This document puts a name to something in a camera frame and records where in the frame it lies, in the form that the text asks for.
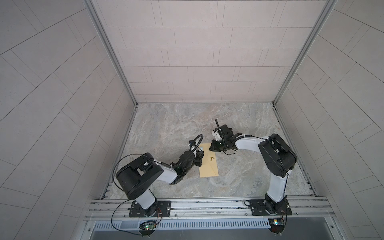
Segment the tan kraft paper envelope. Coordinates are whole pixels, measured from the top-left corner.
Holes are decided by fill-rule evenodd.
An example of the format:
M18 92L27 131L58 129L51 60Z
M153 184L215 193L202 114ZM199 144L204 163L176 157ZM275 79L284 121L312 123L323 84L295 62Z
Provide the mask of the tan kraft paper envelope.
M202 166L199 167L201 178L219 176L216 153L209 150L210 146L211 144L208 143L200 145L200 148L204 152Z

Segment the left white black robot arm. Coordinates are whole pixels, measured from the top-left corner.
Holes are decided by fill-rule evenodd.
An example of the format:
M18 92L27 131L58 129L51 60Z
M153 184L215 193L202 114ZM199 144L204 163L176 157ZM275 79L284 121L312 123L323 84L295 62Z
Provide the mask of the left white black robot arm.
M158 208L158 200L150 186L155 181L178 184L194 166L202 166L203 157L204 151L195 147L185 151L177 163L167 165L157 162L150 153L145 153L119 169L115 177L128 199L136 201L146 216L150 217Z

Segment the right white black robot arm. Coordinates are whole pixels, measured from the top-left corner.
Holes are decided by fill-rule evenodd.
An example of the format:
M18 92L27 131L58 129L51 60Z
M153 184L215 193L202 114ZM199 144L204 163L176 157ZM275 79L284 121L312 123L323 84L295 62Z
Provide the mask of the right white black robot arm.
M212 135L215 137L210 146L212 152L249 150L262 155L271 178L264 200L246 201L245 205L252 210L252 215L291 215L286 187L298 158L282 137L278 134L268 137L234 134L233 129L227 125L218 126L212 131Z

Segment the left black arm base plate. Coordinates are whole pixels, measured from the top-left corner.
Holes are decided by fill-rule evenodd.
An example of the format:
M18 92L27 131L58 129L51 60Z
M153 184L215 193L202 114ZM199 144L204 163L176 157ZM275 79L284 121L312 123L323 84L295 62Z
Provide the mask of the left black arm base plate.
M130 218L151 218L169 217L171 211L171 201L155 201L148 209L143 209L141 205L133 201L129 217Z

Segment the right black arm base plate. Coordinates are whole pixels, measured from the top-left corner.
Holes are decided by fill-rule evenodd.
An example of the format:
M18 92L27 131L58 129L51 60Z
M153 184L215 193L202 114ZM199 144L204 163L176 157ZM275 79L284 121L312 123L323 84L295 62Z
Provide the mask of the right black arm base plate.
M253 216L292 215L292 210L287 199L278 203L273 200L249 200Z

